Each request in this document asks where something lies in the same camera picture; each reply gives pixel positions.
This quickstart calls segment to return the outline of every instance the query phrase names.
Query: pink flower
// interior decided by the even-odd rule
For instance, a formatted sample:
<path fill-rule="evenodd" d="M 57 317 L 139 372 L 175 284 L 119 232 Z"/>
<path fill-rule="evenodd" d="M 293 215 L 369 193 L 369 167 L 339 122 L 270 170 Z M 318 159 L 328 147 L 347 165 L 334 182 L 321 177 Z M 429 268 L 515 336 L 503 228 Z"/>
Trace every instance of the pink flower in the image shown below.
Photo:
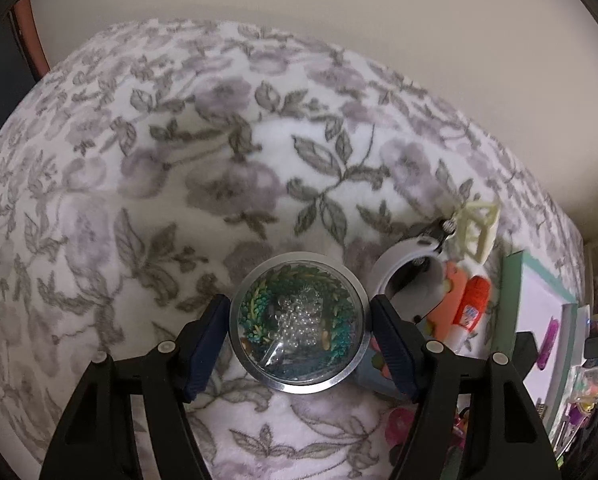
<path fill-rule="evenodd" d="M 265 75 L 281 75 L 289 60 L 297 53 L 295 48 L 266 46 L 250 54 L 250 70 Z"/>
<path fill-rule="evenodd" d="M 239 242 L 228 254 L 223 264 L 234 286 L 238 286 L 248 273 L 274 254 L 272 245 L 266 242 Z"/>
<path fill-rule="evenodd" d="M 188 205 L 215 215 L 272 212 L 285 191 L 272 168 L 260 162 L 211 160 L 186 177 Z"/>
<path fill-rule="evenodd" d="M 499 224 L 497 229 L 499 234 L 516 233 L 521 229 L 523 222 L 519 209 L 506 202 L 501 204 L 501 213 L 499 214 Z"/>
<path fill-rule="evenodd" d="M 431 173 L 423 147 L 416 142 L 406 144 L 403 140 L 393 139 L 386 142 L 379 153 L 381 161 L 390 170 L 394 190 L 422 215 L 427 218 L 436 216 L 435 201 L 444 191 Z"/>
<path fill-rule="evenodd" d="M 359 123 L 376 124 L 382 128 L 399 129 L 399 123 L 378 107 L 365 107 L 359 101 L 348 101 L 341 108 L 343 116 L 357 127 Z"/>
<path fill-rule="evenodd" d="M 95 269 L 108 260 L 112 242 L 108 220 L 103 199 L 75 197 L 63 228 L 71 269 Z"/>
<path fill-rule="evenodd" d="M 250 103 L 250 88 L 241 76 L 209 77 L 195 88 L 195 104 L 216 114 L 241 112 Z"/>
<path fill-rule="evenodd" d="M 319 61 L 305 68 L 308 78 L 333 90 L 365 88 L 364 77 L 351 66 L 337 65 L 331 61 Z"/>
<path fill-rule="evenodd" d="M 445 140 L 441 135 L 444 123 L 441 120 L 437 118 L 421 118 L 413 115 L 409 117 L 408 122 L 419 137 L 445 148 Z"/>
<path fill-rule="evenodd" d="M 62 184 L 68 191 L 86 191 L 101 185 L 106 178 L 106 163 L 99 156 L 75 158 L 63 171 Z"/>
<path fill-rule="evenodd" d="M 96 139 L 108 129 L 111 123 L 108 110 L 95 111 L 92 107 L 84 108 L 82 112 L 75 114 L 71 119 L 66 140 L 73 146 Z"/>
<path fill-rule="evenodd" d="M 152 198 L 168 179 L 161 150 L 137 149 L 121 162 L 119 193 L 128 198 Z"/>
<path fill-rule="evenodd" d="M 456 150 L 464 156 L 465 161 L 474 172 L 484 180 L 497 178 L 497 172 L 485 153 L 474 150 L 469 144 L 461 144 Z"/>

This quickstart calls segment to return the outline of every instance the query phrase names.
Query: orange toy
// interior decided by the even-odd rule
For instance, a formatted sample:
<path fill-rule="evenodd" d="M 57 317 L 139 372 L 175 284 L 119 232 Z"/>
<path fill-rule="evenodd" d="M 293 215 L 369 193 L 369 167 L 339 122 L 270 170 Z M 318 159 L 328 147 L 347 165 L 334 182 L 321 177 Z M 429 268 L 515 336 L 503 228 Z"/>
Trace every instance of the orange toy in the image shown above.
<path fill-rule="evenodd" d="M 444 341 L 450 330 L 452 320 L 457 313 L 461 298 L 468 283 L 468 275 L 456 266 L 454 262 L 445 263 L 445 277 L 450 281 L 450 291 L 444 299 L 426 316 L 434 324 L 434 336 L 438 341 Z"/>

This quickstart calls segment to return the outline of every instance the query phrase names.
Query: gray leaf pattern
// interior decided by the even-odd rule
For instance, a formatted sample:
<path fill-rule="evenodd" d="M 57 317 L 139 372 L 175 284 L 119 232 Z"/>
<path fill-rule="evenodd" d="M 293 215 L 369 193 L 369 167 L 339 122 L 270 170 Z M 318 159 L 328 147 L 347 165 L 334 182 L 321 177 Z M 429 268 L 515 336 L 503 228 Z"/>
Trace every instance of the gray leaf pattern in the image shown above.
<path fill-rule="evenodd" d="M 308 165 L 324 175 L 341 176 L 341 168 L 330 150 L 310 139 L 293 136 L 295 151 Z"/>
<path fill-rule="evenodd" d="M 363 279 L 394 242 L 467 200 L 502 203 L 479 269 L 495 289 L 501 258 L 528 249 L 581 298 L 570 219 L 495 137 L 401 74 L 271 27 L 113 25 L 0 132 L 4 422 L 41 462 L 68 401 L 60 385 L 97 350 L 132 356 L 175 338 L 276 254 L 327 254 Z M 493 303 L 464 354 L 487 354 L 495 316 Z M 389 408 L 352 381 L 273 392 L 225 342 L 186 416 L 220 480 L 376 479 L 390 471 Z"/>

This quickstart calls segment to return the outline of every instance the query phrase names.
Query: beige wall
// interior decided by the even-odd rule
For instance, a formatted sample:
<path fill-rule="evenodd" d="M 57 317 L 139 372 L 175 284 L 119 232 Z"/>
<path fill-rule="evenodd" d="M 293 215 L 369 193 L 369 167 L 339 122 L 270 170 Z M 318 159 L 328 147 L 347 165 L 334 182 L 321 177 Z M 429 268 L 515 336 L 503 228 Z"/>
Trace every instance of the beige wall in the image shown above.
<path fill-rule="evenodd" d="M 274 25 L 367 54 L 510 146 L 598 235 L 598 27 L 579 0 L 32 0 L 52 63 L 106 25 L 160 17 Z"/>

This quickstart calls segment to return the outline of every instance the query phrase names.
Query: blue gripper pad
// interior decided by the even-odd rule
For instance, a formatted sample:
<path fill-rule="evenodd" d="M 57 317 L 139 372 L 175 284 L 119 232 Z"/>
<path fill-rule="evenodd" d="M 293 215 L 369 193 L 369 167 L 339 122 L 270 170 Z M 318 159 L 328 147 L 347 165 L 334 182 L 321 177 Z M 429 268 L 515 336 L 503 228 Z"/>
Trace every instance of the blue gripper pad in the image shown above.
<path fill-rule="evenodd" d="M 230 300 L 217 294 L 201 318 L 188 323 L 177 338 L 179 358 L 187 371 L 182 390 L 185 402 L 191 402 L 205 390 L 228 332 L 229 311 Z"/>
<path fill-rule="evenodd" d="M 429 384 L 422 347 L 425 338 L 412 323 L 402 320 L 383 294 L 370 302 L 373 335 L 397 389 L 419 402 Z"/>

